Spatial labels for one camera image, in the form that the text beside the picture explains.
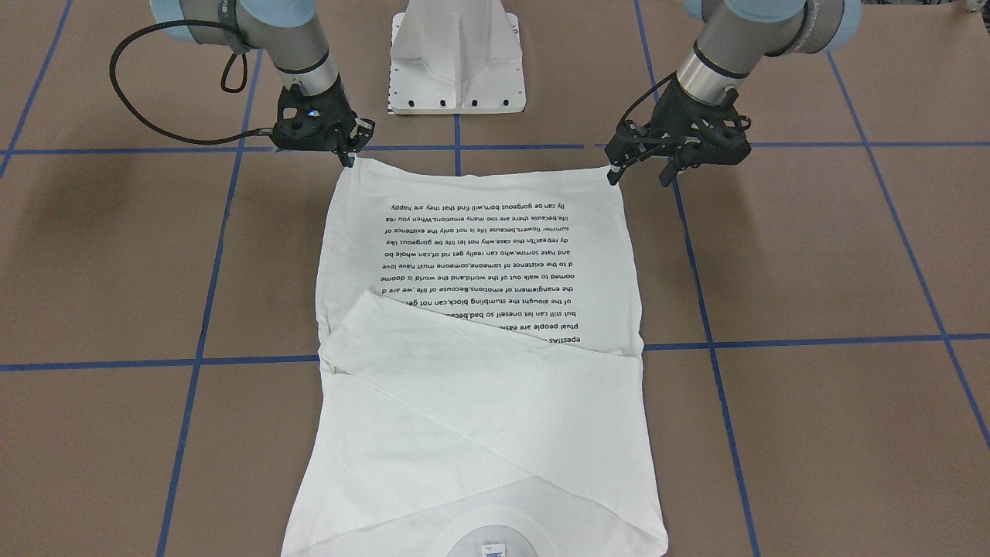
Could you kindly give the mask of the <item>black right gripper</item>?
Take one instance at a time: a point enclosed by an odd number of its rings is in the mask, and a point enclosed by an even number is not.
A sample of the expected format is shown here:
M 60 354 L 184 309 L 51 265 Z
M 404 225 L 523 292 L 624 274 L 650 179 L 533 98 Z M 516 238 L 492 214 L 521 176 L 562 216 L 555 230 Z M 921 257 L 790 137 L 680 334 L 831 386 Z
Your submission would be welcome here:
M 374 136 L 375 122 L 351 109 L 342 78 L 317 95 L 306 95 L 299 84 L 282 88 L 278 116 L 270 138 L 276 148 L 333 152 L 343 168 L 353 168 L 357 153 Z

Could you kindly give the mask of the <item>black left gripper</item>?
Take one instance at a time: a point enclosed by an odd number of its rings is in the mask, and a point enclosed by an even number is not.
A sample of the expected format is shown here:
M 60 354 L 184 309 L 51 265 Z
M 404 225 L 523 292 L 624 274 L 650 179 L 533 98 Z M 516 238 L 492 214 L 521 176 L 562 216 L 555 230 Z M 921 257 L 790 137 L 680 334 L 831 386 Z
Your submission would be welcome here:
M 630 113 L 661 85 L 665 86 L 664 92 L 648 123 L 634 123 Z M 614 137 L 605 147 L 609 184 L 616 186 L 626 169 L 655 156 L 667 159 L 658 176 L 663 188 L 672 186 L 678 174 L 689 168 L 707 163 L 738 165 L 752 151 L 746 137 L 752 120 L 739 115 L 733 106 L 738 97 L 739 92 L 729 86 L 724 100 L 706 104 L 688 95 L 674 74 L 667 75 L 634 101 L 616 123 Z

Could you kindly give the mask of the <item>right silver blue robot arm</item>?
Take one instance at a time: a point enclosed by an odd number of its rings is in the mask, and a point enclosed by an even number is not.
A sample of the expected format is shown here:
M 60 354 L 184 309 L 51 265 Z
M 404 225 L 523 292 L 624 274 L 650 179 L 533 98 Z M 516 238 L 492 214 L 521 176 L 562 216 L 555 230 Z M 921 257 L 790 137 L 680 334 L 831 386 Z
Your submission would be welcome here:
M 178 41 L 265 50 L 282 78 L 275 126 L 279 149 L 333 152 L 344 168 L 371 139 L 374 121 L 349 99 L 312 1 L 152 1 L 156 22 L 175 22 Z

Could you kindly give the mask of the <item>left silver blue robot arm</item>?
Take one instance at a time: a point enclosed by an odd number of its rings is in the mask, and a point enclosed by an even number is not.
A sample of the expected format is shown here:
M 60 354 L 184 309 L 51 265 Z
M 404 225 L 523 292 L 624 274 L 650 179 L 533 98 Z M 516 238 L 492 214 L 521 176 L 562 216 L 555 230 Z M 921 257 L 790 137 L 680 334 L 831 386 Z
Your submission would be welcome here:
M 636 163 L 662 158 L 659 183 L 704 165 L 734 166 L 752 151 L 750 119 L 736 110 L 740 85 L 768 57 L 827 53 L 844 46 L 862 21 L 859 1 L 686 1 L 703 22 L 678 70 L 650 89 L 650 120 L 623 114 L 605 147 L 609 183 Z

